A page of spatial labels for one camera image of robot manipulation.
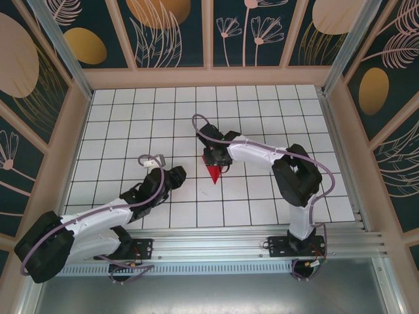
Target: dark teal wallpaper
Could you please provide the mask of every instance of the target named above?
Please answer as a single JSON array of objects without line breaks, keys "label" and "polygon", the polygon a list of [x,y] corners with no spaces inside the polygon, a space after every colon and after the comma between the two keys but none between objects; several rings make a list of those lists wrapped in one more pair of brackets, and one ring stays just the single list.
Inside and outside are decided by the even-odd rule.
[{"label": "dark teal wallpaper", "polygon": [[348,83],[369,139],[419,91],[418,7],[396,4]]},{"label": "dark teal wallpaper", "polygon": [[410,253],[412,253],[414,263],[416,264],[416,269],[419,271],[419,244],[414,245],[410,247],[409,249],[410,249]]},{"label": "dark teal wallpaper", "polygon": [[419,228],[419,109],[374,155],[403,232]]},{"label": "dark teal wallpaper", "polygon": [[363,0],[309,0],[289,65],[331,65]]},{"label": "dark teal wallpaper", "polygon": [[214,1],[216,67],[278,66],[296,1]]},{"label": "dark teal wallpaper", "polygon": [[0,2],[0,100],[46,143],[68,91],[11,1]]},{"label": "dark teal wallpaper", "polygon": [[0,117],[0,233],[16,235],[43,158]]},{"label": "dark teal wallpaper", "polygon": [[138,67],[203,67],[201,0],[118,0]]},{"label": "dark teal wallpaper", "polygon": [[0,278],[1,278],[1,274],[3,273],[3,269],[5,269],[8,256],[9,256],[9,252],[0,250]]}]

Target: small white object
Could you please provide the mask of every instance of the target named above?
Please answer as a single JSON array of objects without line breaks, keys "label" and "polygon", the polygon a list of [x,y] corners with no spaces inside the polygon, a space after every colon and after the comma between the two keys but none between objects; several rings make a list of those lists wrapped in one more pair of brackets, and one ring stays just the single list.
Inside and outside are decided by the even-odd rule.
[{"label": "small white object", "polygon": [[[166,165],[163,155],[157,155],[155,157],[158,160],[158,162],[161,163],[162,167]],[[144,168],[150,168],[150,169],[158,168],[158,164],[155,162],[155,160],[147,160],[146,162],[143,162],[143,165],[144,165]]]}]

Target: enclosure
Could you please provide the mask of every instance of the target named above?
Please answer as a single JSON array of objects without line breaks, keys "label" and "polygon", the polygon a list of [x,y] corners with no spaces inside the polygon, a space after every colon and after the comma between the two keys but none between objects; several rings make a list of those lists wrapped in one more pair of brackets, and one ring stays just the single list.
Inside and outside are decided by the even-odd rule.
[{"label": "enclosure", "polygon": [[[416,313],[418,25],[417,0],[2,1],[2,313]],[[331,170],[315,279],[263,247],[290,223],[272,170],[213,182],[194,114]],[[13,248],[39,216],[118,198],[149,173],[142,154],[187,173],[127,225],[155,267],[126,287],[93,259],[21,276]]]}]

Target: flower illustration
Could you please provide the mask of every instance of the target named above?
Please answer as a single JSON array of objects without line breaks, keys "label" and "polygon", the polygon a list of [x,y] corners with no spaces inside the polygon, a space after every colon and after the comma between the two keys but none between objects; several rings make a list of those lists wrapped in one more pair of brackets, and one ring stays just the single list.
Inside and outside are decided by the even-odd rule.
[{"label": "flower illustration", "polygon": [[225,21],[223,18],[218,18],[216,22],[217,22],[218,30],[220,31],[220,34],[223,38],[225,61],[227,62],[227,67],[229,67],[230,64],[227,58],[227,49],[225,46],[225,39],[227,37],[240,35],[242,33],[242,29],[239,28],[240,25],[237,22],[237,18],[226,18]]},{"label": "flower illustration", "polygon": [[[12,170],[16,172],[17,174],[35,182],[34,178],[31,178],[30,176],[25,175],[24,173],[18,171],[17,169],[13,167],[14,158],[16,157],[16,151],[18,150],[18,144],[19,144],[19,137],[15,133],[11,132],[10,137],[7,137],[7,133],[5,130],[0,131],[0,169],[6,170],[6,171]],[[13,190],[17,193],[26,195],[26,196],[31,195],[30,193],[26,191],[20,190],[19,188],[16,188],[15,186],[11,186],[2,181],[0,181],[0,185],[10,190]]]},{"label": "flower illustration", "polygon": [[281,18],[265,18],[261,24],[261,17],[251,19],[251,31],[255,38],[256,53],[255,66],[257,66],[257,51],[261,44],[271,44],[283,40],[283,33],[280,33],[282,25]]},{"label": "flower illustration", "polygon": [[13,132],[10,139],[4,130],[0,131],[0,169],[10,170],[13,168],[13,159],[18,150],[19,137]]},{"label": "flower illustration", "polygon": [[246,66],[246,33],[247,33],[247,20],[249,19],[249,11],[257,7],[277,7],[278,5],[284,5],[288,0],[244,0],[246,6],[246,17],[244,18],[244,34],[243,34],[243,52],[242,61],[243,66]]}]

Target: wall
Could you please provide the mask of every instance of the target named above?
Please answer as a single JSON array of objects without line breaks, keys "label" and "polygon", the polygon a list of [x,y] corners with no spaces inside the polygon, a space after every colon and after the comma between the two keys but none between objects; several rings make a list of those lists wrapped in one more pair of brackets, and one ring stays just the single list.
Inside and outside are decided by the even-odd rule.
[{"label": "wall", "polygon": [[0,304],[11,313],[24,282],[13,247],[57,206],[87,98],[20,1],[0,2],[0,41]]},{"label": "wall", "polygon": [[380,11],[331,101],[371,227],[418,309],[419,2]]},{"label": "wall", "polygon": [[365,0],[46,1],[93,88],[321,85]]}]

